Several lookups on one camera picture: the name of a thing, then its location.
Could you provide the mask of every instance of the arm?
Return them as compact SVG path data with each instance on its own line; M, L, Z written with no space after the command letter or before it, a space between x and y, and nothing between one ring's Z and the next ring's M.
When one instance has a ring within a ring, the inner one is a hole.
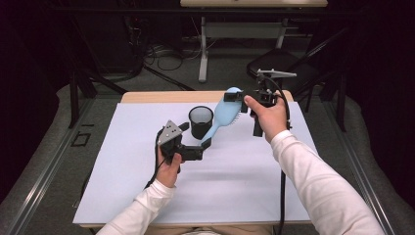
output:
M150 222L173 197L175 188L167 188L158 180L141 192L134 202L107 223L100 231L104 234L144 234Z
M270 108L246 96L258 116L275 160L293 181L320 234L384 234L358 193L308 146L287 130L284 101Z
M171 165L168 165L162 160L160 148L158 151L158 163L161 165L155 182L141 192L128 208L107 223L98 232L99 235L144 234L159 210L170 202L182 159L179 154L175 154Z

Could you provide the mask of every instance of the wooden table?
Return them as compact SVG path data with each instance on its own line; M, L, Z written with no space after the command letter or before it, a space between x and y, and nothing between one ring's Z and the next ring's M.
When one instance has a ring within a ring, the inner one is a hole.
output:
M327 6L327 0L181 0L180 5L188 8L324 8ZM275 47L281 48L287 22L288 19L275 23L209 23L202 17L199 82L206 82L208 76L207 37L276 38Z
M127 207L153 174L154 138L161 126L169 119L178 124L188 121L188 112L197 105L214 109L223 94L224 91L125 93L115 110L73 223L101 227ZM285 94L292 100L289 92ZM296 102L289 105L293 133L315 149L299 105ZM219 129L201 161L181 166L176 182L180 190L152 224L277 224L281 169L264 137L253 137L253 130L254 122L249 115L241 115L234 124ZM183 144L199 143L190 131L186 132ZM286 194L286 222L309 223L290 180Z
M159 92L127 92L121 103L194 103L217 102L224 91L159 91ZM294 101L290 91L285 90L288 101Z

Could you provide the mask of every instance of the white shirt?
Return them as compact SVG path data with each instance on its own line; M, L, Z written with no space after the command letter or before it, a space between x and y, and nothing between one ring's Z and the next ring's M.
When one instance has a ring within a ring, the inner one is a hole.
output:
M385 234L354 188L290 131L276 135L271 148L320 234ZM174 191L156 180L98 234L144 234Z

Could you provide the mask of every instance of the black cup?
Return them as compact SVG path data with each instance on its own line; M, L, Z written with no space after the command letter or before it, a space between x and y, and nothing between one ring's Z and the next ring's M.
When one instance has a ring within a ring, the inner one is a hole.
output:
M213 111L206 106L197 106L189 112L189 120L193 137L201 140L211 128Z

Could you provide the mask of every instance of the black curtain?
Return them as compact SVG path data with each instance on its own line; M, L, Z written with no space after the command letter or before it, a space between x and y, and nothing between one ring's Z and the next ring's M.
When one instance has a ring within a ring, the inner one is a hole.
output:
M326 71L346 58L346 93L361 107L374 157L396 192L415 208L415 4L330 0L329 8L359 10L363 17L322 21L311 46L344 26L351 34L314 63Z
M52 123L56 92L69 83L52 20L36 1L0 1L1 202Z

